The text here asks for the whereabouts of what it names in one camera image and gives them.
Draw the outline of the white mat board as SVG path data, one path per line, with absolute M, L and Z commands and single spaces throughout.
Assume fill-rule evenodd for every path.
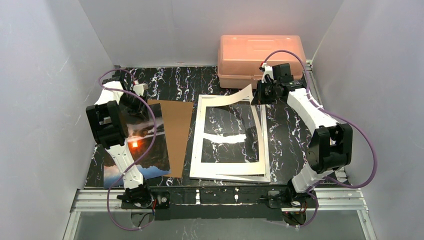
M 242 90 L 232 95 L 200 95 L 198 97 L 196 123 L 194 129 L 193 149 L 191 158 L 191 168 L 189 176 L 199 179 L 220 179 L 221 176 L 248 176 L 265 175 L 269 171 L 266 160 L 264 134 L 262 123 L 257 113 L 257 109 L 251 105 L 253 99 L 252 86 L 248 85 Z M 238 133 L 229 136 L 221 134 L 205 133 L 207 108 L 227 107 L 238 102 L 247 102 L 247 106 L 252 111 L 253 129 L 258 134 L 258 161 L 257 162 L 202 162 L 203 141 L 209 140 L 215 144 L 240 144 L 247 140 L 246 133 Z

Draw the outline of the sunset landscape photo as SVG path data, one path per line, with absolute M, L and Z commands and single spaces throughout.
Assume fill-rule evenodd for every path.
M 167 142 L 162 118 L 162 109 L 159 103 L 150 105 L 156 120 L 156 138 L 150 151 L 137 163 L 137 169 L 145 179 L 152 179 L 167 175 L 171 172 Z M 128 115 L 122 106 L 123 117 L 127 123 L 129 140 L 128 148 L 134 160 L 137 160 L 147 150 L 154 134 L 154 122 L 149 118 Z M 119 169 L 109 153 L 104 153 L 103 187 L 109 188 L 119 177 Z

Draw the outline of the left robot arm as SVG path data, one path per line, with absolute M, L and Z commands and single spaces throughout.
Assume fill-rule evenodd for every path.
M 101 85 L 103 90 L 98 100 L 85 109 L 93 138 L 98 145 L 103 146 L 118 172 L 123 175 L 124 189 L 127 192 L 141 190 L 145 179 L 134 165 L 128 140 L 129 128 L 120 104 L 129 108 L 131 114 L 145 113 L 145 87 L 138 85 L 136 90 L 131 90 L 123 80 L 116 77 L 104 80 Z

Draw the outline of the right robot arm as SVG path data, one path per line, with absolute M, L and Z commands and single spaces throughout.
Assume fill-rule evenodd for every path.
M 351 162 L 353 129 L 323 112 L 323 107 L 307 89 L 307 81 L 295 80 L 288 63 L 269 66 L 263 62 L 259 69 L 262 79 L 257 82 L 251 104 L 284 101 L 311 132 L 307 163 L 287 184 L 292 196 L 304 194 Z

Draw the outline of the clear glass sheet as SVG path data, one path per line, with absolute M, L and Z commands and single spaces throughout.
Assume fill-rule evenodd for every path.
M 259 161 L 257 125 L 246 101 L 206 107 L 202 136 L 202 163 Z

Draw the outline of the white picture frame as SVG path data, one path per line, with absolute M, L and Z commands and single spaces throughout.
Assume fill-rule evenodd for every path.
M 267 121 L 266 121 L 266 115 L 265 115 L 265 111 L 266 108 L 265 106 L 260 106 L 260 105 L 253 105 L 256 108 L 256 111 L 258 113 L 259 116 L 259 120 L 260 121 L 265 121 L 264 123 L 262 123 L 262 131 L 263 131 L 263 137 L 264 140 L 266 141 L 265 143 L 265 156 L 266 156 L 266 160 L 267 160 L 267 164 L 266 166 L 269 167 L 269 171 L 267 171 L 265 174 L 256 174 L 256 175 L 243 175 L 241 177 L 237 177 L 237 176 L 221 176 L 221 178 L 192 178 L 191 179 L 197 179 L 197 180 L 214 180 L 214 181 L 230 181 L 230 182 L 245 182 L 245 183 L 269 183 L 271 181 L 271 170 L 270 170 L 270 160 L 269 160 L 269 156 L 268 156 L 268 134 L 266 133 L 266 129 L 267 129 Z

